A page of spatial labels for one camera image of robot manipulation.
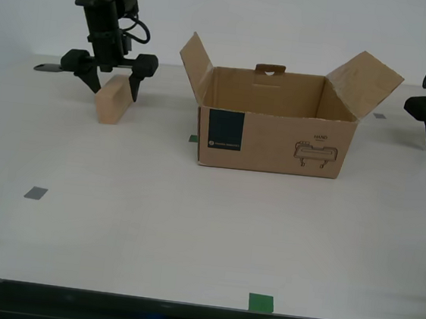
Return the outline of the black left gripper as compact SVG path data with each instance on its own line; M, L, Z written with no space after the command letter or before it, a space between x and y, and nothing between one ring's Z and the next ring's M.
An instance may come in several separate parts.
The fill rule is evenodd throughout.
M114 67L130 67L130 90L135 102L140 83L153 77L158 69L156 55L143 54L135 60L126 58L131 50L131 39L126 37L118 21L139 13L137 0L75 0L75 4L84 10L88 42L94 55L87 50L71 49L61 58L61 69L73 72L96 94L101 89L98 67L103 72L110 72Z

